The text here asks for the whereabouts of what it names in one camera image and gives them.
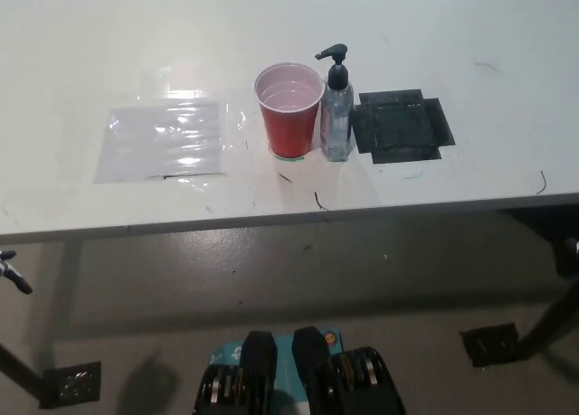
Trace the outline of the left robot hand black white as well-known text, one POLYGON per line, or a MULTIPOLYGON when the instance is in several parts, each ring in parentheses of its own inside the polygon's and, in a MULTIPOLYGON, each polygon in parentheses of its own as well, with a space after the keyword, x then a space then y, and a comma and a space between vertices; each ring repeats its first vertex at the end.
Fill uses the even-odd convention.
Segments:
POLYGON ((14 250, 2 250, 0 253, 0 267, 1 267, 1 277, 7 278, 14 283, 18 290, 25 295, 30 295, 33 293, 33 288, 25 280, 24 276, 16 270, 16 268, 10 263, 10 260, 16 256, 14 250))

